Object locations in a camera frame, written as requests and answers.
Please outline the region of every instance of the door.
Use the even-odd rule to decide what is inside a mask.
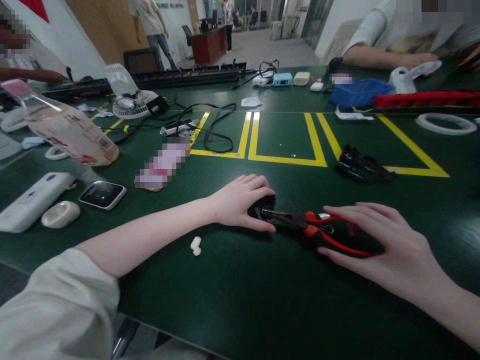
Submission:
[[[317,48],[333,2],[334,0],[312,0],[310,3],[301,37],[306,39],[313,50]]]

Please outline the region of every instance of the floor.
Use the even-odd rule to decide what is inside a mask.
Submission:
[[[280,67],[315,66],[320,64],[313,49],[300,37],[270,41],[270,29],[234,32],[232,52],[222,55],[214,65],[246,62],[247,68],[258,68],[262,61],[278,60]],[[179,68],[191,69],[194,60],[184,60]]]

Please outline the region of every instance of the red pliers handle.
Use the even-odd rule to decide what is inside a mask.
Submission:
[[[354,258],[370,258],[372,256],[377,255],[373,252],[360,251],[360,250],[356,250],[351,247],[342,245],[338,241],[335,241],[334,239],[332,239],[321,228],[311,225],[311,224],[320,225],[320,224],[324,224],[332,221],[347,222],[345,219],[341,218],[340,216],[330,215],[327,213],[316,214],[313,211],[307,211],[303,215],[305,216],[305,219],[310,223],[307,226],[307,228],[303,229],[303,233],[308,238],[313,238],[313,240],[315,241],[315,245],[318,248],[332,249],[336,252],[339,252],[341,254],[348,255]]]

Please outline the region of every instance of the plastic bottle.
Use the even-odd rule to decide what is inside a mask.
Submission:
[[[117,145],[82,111],[35,93],[20,79],[0,85],[20,99],[30,130],[75,160],[89,166],[101,166],[119,157]]]

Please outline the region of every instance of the small display screen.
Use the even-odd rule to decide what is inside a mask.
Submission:
[[[105,181],[95,181],[80,196],[80,200],[102,208],[108,207],[124,188]]]

